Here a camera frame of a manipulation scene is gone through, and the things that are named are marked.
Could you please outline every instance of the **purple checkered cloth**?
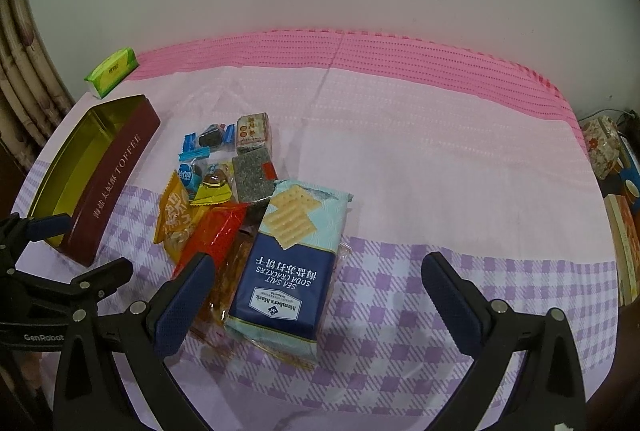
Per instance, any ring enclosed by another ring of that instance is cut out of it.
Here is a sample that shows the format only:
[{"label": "purple checkered cloth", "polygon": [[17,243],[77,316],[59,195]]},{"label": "purple checkered cloth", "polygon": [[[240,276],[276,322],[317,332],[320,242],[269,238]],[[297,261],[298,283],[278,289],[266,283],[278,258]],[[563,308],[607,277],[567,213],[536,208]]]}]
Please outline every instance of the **purple checkered cloth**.
[{"label": "purple checkered cloth", "polygon": [[[49,164],[36,162],[15,202],[25,215]],[[102,313],[149,299],[172,273],[161,245],[151,243],[159,195],[126,186],[100,244],[95,266],[119,257],[134,264],[134,277],[112,296]],[[515,261],[457,254],[436,245],[395,245],[345,237],[353,252],[338,269],[319,339],[319,366],[312,371],[283,363],[248,343],[207,331],[208,349],[191,335],[182,360],[214,378],[224,375],[260,393],[329,411],[435,416],[471,364],[455,347],[420,280],[422,258],[441,251],[488,299],[505,299],[516,311],[565,311],[582,371],[610,361],[615,348],[618,294],[615,262]],[[77,267],[61,258],[66,267]],[[511,361],[492,407],[506,403],[516,380]]]}]

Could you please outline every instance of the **orange snack bag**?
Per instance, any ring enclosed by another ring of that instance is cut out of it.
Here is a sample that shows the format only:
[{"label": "orange snack bag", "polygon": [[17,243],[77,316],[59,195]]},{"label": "orange snack bag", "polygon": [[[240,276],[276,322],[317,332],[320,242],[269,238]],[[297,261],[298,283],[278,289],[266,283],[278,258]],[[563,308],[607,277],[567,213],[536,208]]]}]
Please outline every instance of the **orange snack bag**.
[{"label": "orange snack bag", "polygon": [[160,197],[158,221],[154,243],[162,242],[174,263],[180,260],[180,252],[194,233],[199,221],[208,212],[209,206],[193,207],[189,195],[177,172],[173,172]]}]

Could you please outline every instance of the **blue gripper pad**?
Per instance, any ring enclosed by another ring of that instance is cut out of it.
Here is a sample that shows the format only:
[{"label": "blue gripper pad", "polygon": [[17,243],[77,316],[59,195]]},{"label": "blue gripper pad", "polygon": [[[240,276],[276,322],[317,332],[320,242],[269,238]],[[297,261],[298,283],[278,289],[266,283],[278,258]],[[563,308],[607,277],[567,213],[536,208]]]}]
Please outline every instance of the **blue gripper pad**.
[{"label": "blue gripper pad", "polygon": [[[194,317],[213,286],[215,275],[213,259],[207,254],[198,253],[176,279],[167,281],[151,299],[147,330],[152,336],[158,357],[164,359],[180,349]],[[169,294],[172,295],[168,300],[166,297]]]},{"label": "blue gripper pad", "polygon": [[466,303],[463,293],[431,254],[422,260],[420,273],[424,289],[427,290],[458,350],[464,355],[476,358],[482,349],[482,324]]},{"label": "blue gripper pad", "polygon": [[66,214],[56,214],[46,218],[36,218],[27,223],[27,239],[41,241],[47,237],[65,234],[71,229],[71,217]]}]

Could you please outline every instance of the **red label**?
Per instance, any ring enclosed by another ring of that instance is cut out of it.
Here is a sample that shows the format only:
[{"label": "red label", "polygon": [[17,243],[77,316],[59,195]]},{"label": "red label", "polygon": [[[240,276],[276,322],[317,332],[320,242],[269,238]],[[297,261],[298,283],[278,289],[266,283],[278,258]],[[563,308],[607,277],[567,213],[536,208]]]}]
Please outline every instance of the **red label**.
[{"label": "red label", "polygon": [[271,162],[265,162],[262,164],[262,173],[267,180],[277,180],[276,170]]}]

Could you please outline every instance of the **square snack package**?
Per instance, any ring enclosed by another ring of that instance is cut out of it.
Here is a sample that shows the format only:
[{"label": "square snack package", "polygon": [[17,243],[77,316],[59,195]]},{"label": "square snack package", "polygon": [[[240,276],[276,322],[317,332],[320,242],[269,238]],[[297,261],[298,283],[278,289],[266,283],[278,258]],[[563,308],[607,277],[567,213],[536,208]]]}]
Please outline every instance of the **square snack package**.
[{"label": "square snack package", "polygon": [[277,183],[225,328],[318,361],[318,330],[351,199],[298,180]]}]

